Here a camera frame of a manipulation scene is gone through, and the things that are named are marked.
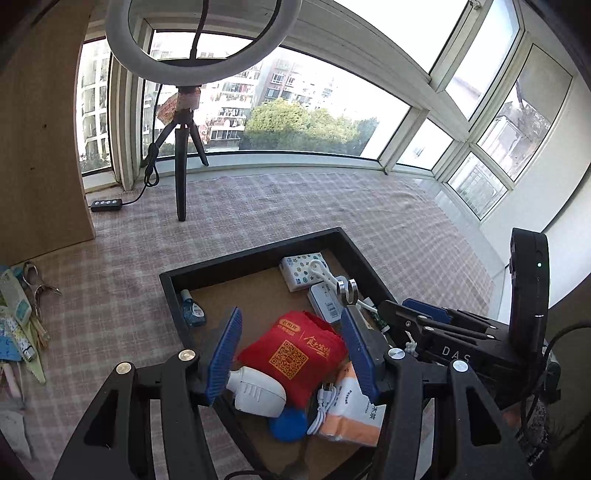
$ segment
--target eye drop bottle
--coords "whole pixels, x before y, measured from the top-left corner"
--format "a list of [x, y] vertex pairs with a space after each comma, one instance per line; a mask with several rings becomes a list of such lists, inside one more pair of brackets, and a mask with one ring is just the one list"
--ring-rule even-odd
[[188, 290], [181, 290], [181, 298], [183, 299], [183, 318], [190, 327], [199, 327], [205, 325], [207, 320], [205, 312], [193, 300], [193, 297]]

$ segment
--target ring light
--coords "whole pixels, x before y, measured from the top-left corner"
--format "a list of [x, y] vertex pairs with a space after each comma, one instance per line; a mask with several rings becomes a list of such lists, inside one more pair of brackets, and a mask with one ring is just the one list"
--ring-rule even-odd
[[302, 0], [277, 0], [277, 16], [267, 31], [238, 54], [217, 63], [180, 67], [154, 60], [135, 42], [129, 31], [129, 7], [132, 0], [110, 0], [105, 19], [109, 47], [115, 58], [138, 77], [175, 86], [217, 82], [252, 67], [275, 50], [296, 22]]

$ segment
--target cork board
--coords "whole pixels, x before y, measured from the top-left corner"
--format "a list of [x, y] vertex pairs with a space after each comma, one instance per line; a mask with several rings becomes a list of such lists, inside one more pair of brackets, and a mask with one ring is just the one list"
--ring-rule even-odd
[[[322, 251], [322, 255], [333, 275], [348, 276], [330, 251]], [[196, 344], [199, 346], [206, 342], [207, 331], [218, 326], [237, 306], [242, 310], [242, 337], [237, 350], [240, 352], [267, 332], [282, 314], [291, 310], [314, 313], [307, 293], [307, 289], [290, 293], [278, 267], [193, 290], [191, 295], [207, 316], [207, 324], [193, 333]], [[271, 472], [281, 473], [286, 465], [297, 459], [301, 441], [284, 443], [275, 440], [264, 417], [237, 412], [236, 418]], [[329, 442], [313, 436], [305, 455], [310, 480], [324, 478], [358, 449], [358, 445]]]

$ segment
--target metal ring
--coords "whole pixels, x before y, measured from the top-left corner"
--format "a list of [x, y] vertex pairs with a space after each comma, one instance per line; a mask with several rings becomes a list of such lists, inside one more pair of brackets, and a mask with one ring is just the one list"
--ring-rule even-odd
[[351, 278], [350, 280], [347, 280], [347, 287], [345, 288], [345, 282], [339, 280], [336, 283], [336, 296], [343, 306], [357, 305], [357, 301], [359, 300], [359, 289], [357, 288], [357, 282]]

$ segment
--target packaging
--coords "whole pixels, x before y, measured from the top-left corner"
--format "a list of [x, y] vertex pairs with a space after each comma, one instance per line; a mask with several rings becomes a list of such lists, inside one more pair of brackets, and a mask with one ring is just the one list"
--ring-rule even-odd
[[238, 360], [277, 380], [287, 403], [306, 408], [314, 389], [347, 355], [343, 339], [309, 312], [289, 312], [238, 355]]
[[[347, 282], [344, 276], [336, 277], [337, 280]], [[312, 304], [316, 315], [322, 317], [328, 323], [338, 322], [343, 306], [336, 298], [336, 293], [325, 282], [313, 285], [308, 290], [308, 300]]]
[[339, 372], [335, 387], [336, 397], [316, 435], [333, 442], [375, 447], [386, 405], [375, 406], [361, 393], [351, 362]]
[[302, 290], [322, 281], [322, 278], [312, 274], [307, 268], [312, 260], [320, 260], [326, 267], [326, 262], [320, 253], [281, 259], [279, 270], [281, 270], [289, 291]]

